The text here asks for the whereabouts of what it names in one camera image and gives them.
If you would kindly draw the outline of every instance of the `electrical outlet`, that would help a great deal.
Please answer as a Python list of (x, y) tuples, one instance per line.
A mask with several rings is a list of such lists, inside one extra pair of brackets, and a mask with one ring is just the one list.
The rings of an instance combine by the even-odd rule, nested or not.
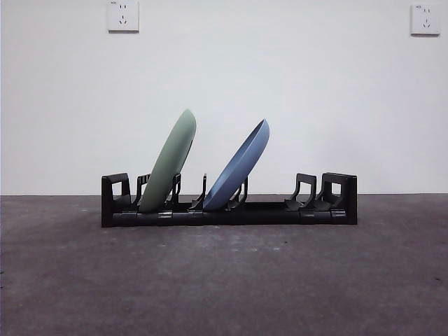
[(107, 28), (109, 32), (139, 31), (139, 2), (117, 0), (107, 4)]
[(438, 7), (420, 3), (411, 6), (411, 35), (439, 35)]

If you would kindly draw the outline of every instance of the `blue plate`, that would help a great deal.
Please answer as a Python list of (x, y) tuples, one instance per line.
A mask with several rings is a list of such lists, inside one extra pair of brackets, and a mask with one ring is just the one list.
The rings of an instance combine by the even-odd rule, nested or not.
[(226, 205), (231, 196), (249, 175), (269, 140), (269, 125), (263, 119), (216, 180), (204, 200), (204, 211), (219, 210)]

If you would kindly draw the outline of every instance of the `white wall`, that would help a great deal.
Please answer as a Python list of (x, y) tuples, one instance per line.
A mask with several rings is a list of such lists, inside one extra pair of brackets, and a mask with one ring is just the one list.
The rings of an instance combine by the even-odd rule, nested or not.
[(140, 34), (108, 34), (106, 0), (3, 0), (2, 193), (99, 194), (116, 172), (135, 190), (185, 108), (183, 193), (263, 118), (252, 193), (325, 171), (362, 193), (446, 193), (440, 3), (441, 37), (412, 38), (403, 0), (140, 0)]

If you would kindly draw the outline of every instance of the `plate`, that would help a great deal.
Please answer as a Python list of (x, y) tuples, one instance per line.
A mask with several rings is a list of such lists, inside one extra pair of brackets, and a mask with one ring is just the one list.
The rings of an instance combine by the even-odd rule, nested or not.
[(204, 211), (223, 208), (256, 165), (269, 140), (269, 125), (262, 120), (233, 155), (204, 199)]
[(172, 190), (173, 176), (179, 174), (187, 159), (196, 133), (196, 119), (185, 110), (165, 141), (141, 198), (139, 211), (152, 212), (160, 208)]

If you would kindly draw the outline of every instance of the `gray concrete floor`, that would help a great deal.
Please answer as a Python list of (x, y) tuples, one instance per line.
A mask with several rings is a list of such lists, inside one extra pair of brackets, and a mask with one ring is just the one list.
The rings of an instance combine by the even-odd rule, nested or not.
[(2, 197), (2, 335), (448, 335), (448, 195), (357, 226), (100, 228), (99, 197)]

